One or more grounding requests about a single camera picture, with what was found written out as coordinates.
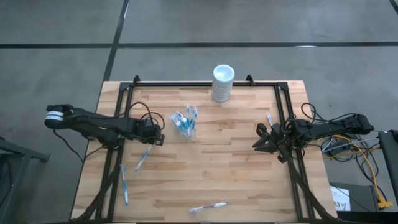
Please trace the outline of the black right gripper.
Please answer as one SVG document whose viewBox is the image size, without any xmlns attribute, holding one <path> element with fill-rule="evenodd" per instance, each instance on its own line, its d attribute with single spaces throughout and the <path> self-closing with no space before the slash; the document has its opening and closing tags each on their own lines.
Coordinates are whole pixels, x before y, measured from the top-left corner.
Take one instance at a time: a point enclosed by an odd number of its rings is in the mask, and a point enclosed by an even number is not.
<svg viewBox="0 0 398 224">
<path fill-rule="evenodd" d="M 258 123 L 256 133 L 259 136 L 259 140 L 252 145 L 255 151 L 270 154 L 277 152 L 277 158 L 281 163 L 289 160 L 290 151 L 287 148 L 290 144 L 290 139 L 279 123 L 273 124 L 270 132 L 267 131 L 264 123 Z"/>
</svg>

